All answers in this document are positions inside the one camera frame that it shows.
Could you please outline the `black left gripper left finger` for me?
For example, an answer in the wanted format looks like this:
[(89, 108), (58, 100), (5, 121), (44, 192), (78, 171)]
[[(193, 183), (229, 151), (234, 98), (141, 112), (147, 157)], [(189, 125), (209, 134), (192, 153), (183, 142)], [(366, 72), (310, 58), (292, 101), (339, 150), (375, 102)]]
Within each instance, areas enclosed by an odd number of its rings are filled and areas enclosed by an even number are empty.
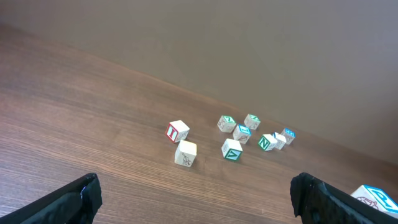
[(102, 204), (99, 178), (89, 173), (1, 217), (1, 224), (92, 224)]

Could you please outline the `blue P wooden block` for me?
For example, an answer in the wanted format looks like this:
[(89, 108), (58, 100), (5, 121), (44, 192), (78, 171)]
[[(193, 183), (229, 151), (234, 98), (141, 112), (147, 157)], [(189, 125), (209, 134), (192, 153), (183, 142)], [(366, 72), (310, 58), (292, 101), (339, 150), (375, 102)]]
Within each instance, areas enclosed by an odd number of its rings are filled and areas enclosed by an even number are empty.
[(397, 218), (397, 204), (382, 189), (369, 185), (361, 185), (351, 196), (380, 212)]

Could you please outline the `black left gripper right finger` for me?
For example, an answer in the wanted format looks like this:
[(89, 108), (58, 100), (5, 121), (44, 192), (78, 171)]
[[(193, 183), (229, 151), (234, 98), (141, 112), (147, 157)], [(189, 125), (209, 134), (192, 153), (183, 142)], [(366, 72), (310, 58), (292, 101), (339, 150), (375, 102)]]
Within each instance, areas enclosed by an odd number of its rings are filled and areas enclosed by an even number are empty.
[(305, 172), (291, 180), (290, 197), (303, 224), (397, 224), (397, 218)]

